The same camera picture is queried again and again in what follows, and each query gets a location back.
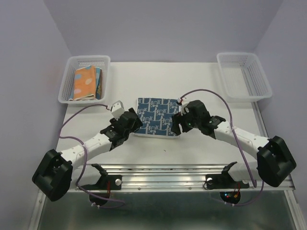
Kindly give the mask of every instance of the white arm link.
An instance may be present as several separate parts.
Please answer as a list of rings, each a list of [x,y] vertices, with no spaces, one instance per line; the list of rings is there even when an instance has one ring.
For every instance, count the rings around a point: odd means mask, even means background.
[[[251,173],[253,174],[253,177],[255,180],[261,180],[259,174],[258,174],[258,163],[256,161],[249,162],[248,163]],[[230,168],[228,171],[228,174],[231,176],[231,178],[234,181],[250,181],[250,175],[246,169],[246,165],[244,163],[236,163],[234,166]]]
[[[257,152],[259,151],[258,148],[264,147],[269,142],[268,138],[254,135],[237,127],[233,127],[233,129],[236,132],[243,151],[257,159]],[[225,141],[237,147],[234,134],[232,133],[228,121],[220,123],[217,129],[214,130],[214,134],[217,140]]]
[[[87,147],[87,160],[89,161],[91,158],[101,153],[109,152],[112,142],[109,141],[106,135],[98,133],[96,136],[86,141],[84,145]],[[73,170],[76,170],[84,163],[84,148],[82,145],[77,145],[71,149],[61,151],[61,153],[66,161],[72,162]]]

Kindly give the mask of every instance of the gray floor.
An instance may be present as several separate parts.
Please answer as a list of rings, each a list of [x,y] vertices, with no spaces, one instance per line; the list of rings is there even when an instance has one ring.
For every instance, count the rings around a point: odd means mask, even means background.
[[[241,202],[257,192],[242,192]],[[61,200],[46,199],[40,230],[294,230],[283,191],[263,192],[255,203],[229,207],[205,193],[115,194],[125,207],[98,210],[83,193],[67,193]]]

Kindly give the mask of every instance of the empty basket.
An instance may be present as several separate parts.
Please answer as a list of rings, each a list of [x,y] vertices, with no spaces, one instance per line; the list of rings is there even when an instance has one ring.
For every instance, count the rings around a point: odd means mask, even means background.
[[[83,67],[94,65],[102,70],[102,87],[101,87],[101,99],[99,100],[87,100],[87,101],[69,101],[71,91],[73,89],[73,80],[75,76],[75,70]],[[110,67],[109,56],[75,56],[68,59],[66,68],[64,71],[61,87],[59,89],[59,102],[63,104],[75,104],[75,105],[87,105],[98,104],[104,100],[106,93],[106,80]]]
[[[256,102],[272,97],[258,57],[252,53],[219,53],[217,62],[228,102]]]

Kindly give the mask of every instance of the white tabletop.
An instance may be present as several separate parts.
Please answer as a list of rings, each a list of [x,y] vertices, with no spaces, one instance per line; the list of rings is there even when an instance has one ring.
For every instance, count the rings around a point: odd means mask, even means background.
[[[138,97],[174,98],[204,88],[223,95],[217,63],[113,62],[107,80],[105,103],[117,100],[126,109],[135,109]],[[188,96],[199,99],[211,115],[229,120],[224,103],[208,92]],[[256,135],[260,134],[251,103],[231,103],[234,125]],[[65,120],[80,107],[68,106]],[[76,136],[84,141],[107,127],[112,115],[103,107],[88,108],[73,118],[63,129],[63,136]],[[60,139],[57,151],[78,143]],[[246,154],[249,161],[255,161]],[[182,134],[177,139],[137,137],[133,134],[120,147],[93,158],[101,164],[228,164],[243,162],[237,148],[204,136],[198,130]]]

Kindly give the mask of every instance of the blue printed towel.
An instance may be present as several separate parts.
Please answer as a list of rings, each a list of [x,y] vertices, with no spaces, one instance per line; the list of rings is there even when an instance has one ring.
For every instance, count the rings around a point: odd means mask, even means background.
[[[137,115],[143,126],[135,133],[137,136],[153,138],[175,138],[171,132],[172,115],[179,112],[175,99],[138,98]]]

